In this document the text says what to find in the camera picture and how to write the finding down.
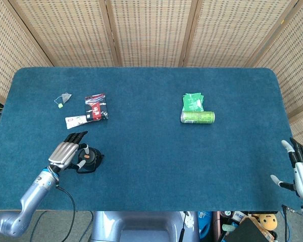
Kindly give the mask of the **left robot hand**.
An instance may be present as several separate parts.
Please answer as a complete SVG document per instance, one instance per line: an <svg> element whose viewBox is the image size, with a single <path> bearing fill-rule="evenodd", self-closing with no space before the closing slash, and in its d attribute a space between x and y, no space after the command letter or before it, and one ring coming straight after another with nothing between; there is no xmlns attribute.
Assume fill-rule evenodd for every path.
<svg viewBox="0 0 303 242"><path fill-rule="evenodd" d="M73 164L71 161L75 153L80 149L83 149L85 154L89 154L89 146L87 144L79 144L87 133L88 131L69 134L66 139L56 147L49 157L48 170L59 173L66 168L75 170L81 169L86 164L85 159L80 159L78 164Z"/></svg>

